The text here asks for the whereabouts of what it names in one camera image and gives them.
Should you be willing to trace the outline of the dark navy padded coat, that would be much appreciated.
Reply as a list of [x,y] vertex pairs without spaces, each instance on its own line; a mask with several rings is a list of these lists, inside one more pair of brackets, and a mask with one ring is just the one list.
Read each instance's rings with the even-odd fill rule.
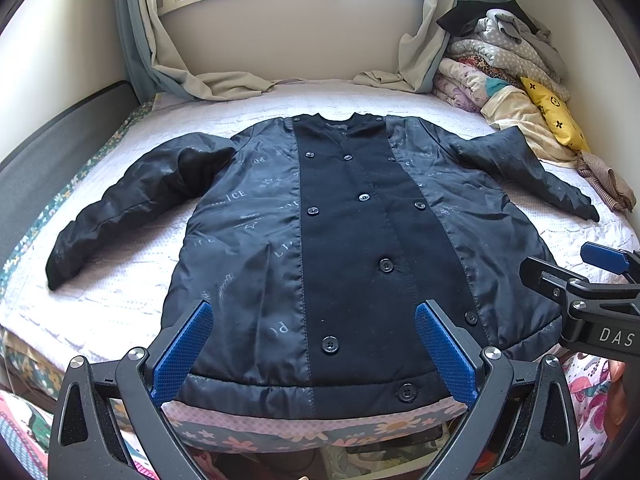
[[465,140],[417,117],[299,115],[229,139],[189,133],[58,234],[47,279],[61,287],[119,235],[194,200],[162,323],[207,302],[214,327],[181,403],[276,419],[416,410],[448,394],[414,327],[424,300],[512,359],[559,339],[560,308],[518,275],[552,255],[506,180],[599,218],[518,128]]

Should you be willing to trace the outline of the white quilted bed cover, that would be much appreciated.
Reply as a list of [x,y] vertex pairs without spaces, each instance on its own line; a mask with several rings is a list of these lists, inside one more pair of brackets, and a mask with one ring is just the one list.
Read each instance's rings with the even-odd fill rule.
[[183,204],[93,257],[73,281],[50,292],[44,264],[70,218],[96,200],[140,155],[192,131],[232,136],[268,118],[299,113],[344,119],[352,113],[420,116],[464,138],[488,133],[478,115],[432,96],[347,82],[286,84],[264,96],[228,103],[170,96],[134,113],[90,165],[43,211],[1,274],[1,323],[29,356],[26,376],[51,390],[68,361],[83,354],[107,361],[160,328],[160,305],[178,261],[192,204]]

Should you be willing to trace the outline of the brown knitted cloth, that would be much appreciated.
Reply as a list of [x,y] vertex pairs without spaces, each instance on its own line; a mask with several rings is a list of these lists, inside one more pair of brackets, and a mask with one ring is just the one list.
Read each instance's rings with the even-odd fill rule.
[[612,211],[634,210],[637,205],[634,190],[604,160],[589,152],[580,152],[576,169]]

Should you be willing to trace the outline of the green floral bed sheet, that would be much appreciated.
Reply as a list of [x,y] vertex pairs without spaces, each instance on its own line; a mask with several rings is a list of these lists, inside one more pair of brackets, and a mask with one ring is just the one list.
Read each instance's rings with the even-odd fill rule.
[[135,108],[43,208],[1,268],[1,355],[17,396],[50,408],[68,359],[117,358],[160,327],[162,296],[148,281],[151,229],[111,242],[76,280],[48,289],[44,265],[67,222],[97,200],[141,155],[155,103]]

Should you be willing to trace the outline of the yellow patterned pillow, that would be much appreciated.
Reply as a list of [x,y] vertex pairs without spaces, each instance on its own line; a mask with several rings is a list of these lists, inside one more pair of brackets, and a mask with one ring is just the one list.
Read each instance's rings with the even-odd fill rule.
[[591,152],[582,128],[570,114],[565,102],[538,81],[522,77],[521,82],[529,99],[540,110],[555,140],[573,152]]

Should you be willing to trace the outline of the pink floral folded quilt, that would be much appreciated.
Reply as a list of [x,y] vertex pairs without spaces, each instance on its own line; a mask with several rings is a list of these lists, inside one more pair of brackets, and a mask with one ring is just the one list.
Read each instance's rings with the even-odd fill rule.
[[455,108],[487,116],[494,114],[507,96],[521,92],[521,89],[471,65],[442,58],[433,79],[432,92]]

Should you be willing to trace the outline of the grey padded headboard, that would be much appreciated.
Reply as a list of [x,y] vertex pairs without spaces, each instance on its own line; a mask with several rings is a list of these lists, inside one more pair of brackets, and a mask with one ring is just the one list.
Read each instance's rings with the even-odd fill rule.
[[110,84],[46,122],[1,163],[1,259],[139,105],[127,81]]

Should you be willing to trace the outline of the grey dotted folded quilt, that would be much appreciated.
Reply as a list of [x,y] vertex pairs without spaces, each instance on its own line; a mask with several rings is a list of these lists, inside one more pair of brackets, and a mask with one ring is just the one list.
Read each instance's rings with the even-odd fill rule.
[[476,55],[512,78],[527,77],[552,90],[562,101],[570,99],[564,86],[566,65],[552,46],[550,32],[533,33],[515,14],[504,9],[489,9],[470,32],[452,37],[448,53],[452,58]]

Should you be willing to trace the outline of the beige left curtain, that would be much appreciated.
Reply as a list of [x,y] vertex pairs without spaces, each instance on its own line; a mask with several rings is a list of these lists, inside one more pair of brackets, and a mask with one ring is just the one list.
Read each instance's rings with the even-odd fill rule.
[[141,102],[160,92],[191,101],[244,100],[281,82],[237,70],[192,73],[160,20],[155,0],[115,0],[115,14],[128,80]]

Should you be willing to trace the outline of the beige curtain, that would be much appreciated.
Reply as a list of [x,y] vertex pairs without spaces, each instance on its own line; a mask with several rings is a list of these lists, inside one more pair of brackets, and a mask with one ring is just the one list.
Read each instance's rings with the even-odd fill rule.
[[358,74],[356,84],[411,93],[428,93],[433,88],[439,62],[445,53],[450,33],[437,20],[462,1],[503,2],[509,0],[423,0],[422,23],[413,35],[400,38],[398,66],[393,73],[367,70]]
[[160,92],[191,101],[244,100],[281,82],[237,70],[192,73],[160,20],[155,0],[115,0],[115,14],[128,80],[141,102]]

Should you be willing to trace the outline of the black garment on pile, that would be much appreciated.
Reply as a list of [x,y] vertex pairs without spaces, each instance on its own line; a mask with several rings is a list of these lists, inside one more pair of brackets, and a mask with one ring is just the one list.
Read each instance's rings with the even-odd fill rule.
[[484,18],[486,13],[492,9],[509,11],[525,24],[530,24],[530,19],[515,0],[506,2],[460,1],[454,8],[438,18],[436,23],[451,36],[465,36],[470,34],[477,21]]

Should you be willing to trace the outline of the beige right curtain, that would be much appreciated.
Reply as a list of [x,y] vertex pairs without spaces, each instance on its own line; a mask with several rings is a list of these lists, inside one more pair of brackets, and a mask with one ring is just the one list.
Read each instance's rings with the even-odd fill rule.
[[462,1],[503,2],[509,0],[423,0],[422,23],[413,35],[400,38],[398,66],[393,73],[367,70],[358,74],[356,84],[411,93],[428,93],[433,88],[439,62],[445,53],[450,33],[437,20]]

